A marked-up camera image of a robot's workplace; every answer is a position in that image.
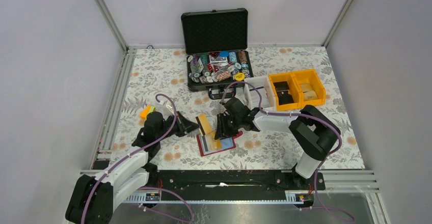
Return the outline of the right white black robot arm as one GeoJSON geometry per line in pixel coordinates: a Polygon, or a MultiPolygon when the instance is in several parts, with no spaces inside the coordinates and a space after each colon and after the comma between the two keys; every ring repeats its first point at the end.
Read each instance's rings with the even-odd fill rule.
{"type": "Polygon", "coordinates": [[[306,105],[298,113],[249,109],[233,97],[224,103],[225,111],[217,116],[215,139],[238,135],[245,131],[290,132],[303,149],[294,167],[292,182],[305,189],[312,183],[312,175],[325,159],[336,151],[334,144],[341,142],[341,132],[315,106],[306,105]]]}

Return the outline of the yellow bin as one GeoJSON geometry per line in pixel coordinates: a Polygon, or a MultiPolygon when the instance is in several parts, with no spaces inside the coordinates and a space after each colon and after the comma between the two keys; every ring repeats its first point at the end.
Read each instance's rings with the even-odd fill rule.
{"type": "Polygon", "coordinates": [[[301,107],[300,87],[294,81],[292,72],[268,76],[276,99],[276,110],[286,111],[301,107]]]}
{"type": "Polygon", "coordinates": [[[326,103],[326,90],[315,69],[293,71],[292,75],[295,84],[300,88],[301,106],[319,106],[326,103]]]}

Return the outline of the white plastic bin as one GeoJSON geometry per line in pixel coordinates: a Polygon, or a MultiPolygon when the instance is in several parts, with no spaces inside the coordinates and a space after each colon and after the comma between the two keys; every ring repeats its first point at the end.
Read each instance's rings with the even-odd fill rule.
{"type": "Polygon", "coordinates": [[[276,110],[276,99],[268,76],[246,78],[244,94],[249,109],[258,107],[261,98],[261,107],[264,110],[276,110]]]}

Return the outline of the red leather card holder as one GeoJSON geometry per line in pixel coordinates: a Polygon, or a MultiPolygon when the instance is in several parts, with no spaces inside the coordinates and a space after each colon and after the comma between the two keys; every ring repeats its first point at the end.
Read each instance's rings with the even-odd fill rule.
{"type": "Polygon", "coordinates": [[[237,139],[238,137],[240,137],[242,135],[242,132],[240,132],[235,137],[223,138],[223,139],[218,139],[218,140],[214,139],[214,135],[215,135],[215,132],[211,132],[211,133],[206,135],[206,139],[207,139],[208,145],[209,145],[208,154],[203,154],[202,147],[200,144],[200,139],[199,139],[200,135],[196,136],[200,155],[202,157],[236,148],[236,144],[235,144],[234,140],[237,139]]]}

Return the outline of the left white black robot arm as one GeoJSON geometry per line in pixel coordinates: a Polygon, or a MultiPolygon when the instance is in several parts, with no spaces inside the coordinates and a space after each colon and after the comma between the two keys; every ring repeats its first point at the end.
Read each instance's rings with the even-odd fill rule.
{"type": "Polygon", "coordinates": [[[115,209],[141,187],[160,195],[163,182],[157,166],[150,161],[160,150],[166,137],[185,136],[199,124],[180,112],[163,118],[160,112],[147,115],[144,126],[127,155],[94,176],[81,175],[74,187],[65,218],[72,223],[109,223],[115,209]]]}

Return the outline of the gold credit card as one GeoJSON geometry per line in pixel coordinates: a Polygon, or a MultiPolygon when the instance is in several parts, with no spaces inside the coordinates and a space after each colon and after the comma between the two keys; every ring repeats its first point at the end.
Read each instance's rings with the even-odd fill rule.
{"type": "Polygon", "coordinates": [[[207,135],[212,132],[212,127],[208,121],[206,114],[201,114],[196,117],[201,135],[207,135]]]}

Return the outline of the white grey credit card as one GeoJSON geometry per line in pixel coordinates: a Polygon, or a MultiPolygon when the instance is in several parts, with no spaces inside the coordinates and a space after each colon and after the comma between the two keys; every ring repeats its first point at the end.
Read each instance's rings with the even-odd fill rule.
{"type": "Polygon", "coordinates": [[[208,154],[208,152],[209,152],[209,145],[208,145],[208,141],[206,139],[206,136],[205,135],[200,135],[199,139],[200,139],[200,144],[201,144],[201,147],[202,147],[203,154],[208,154]]]}

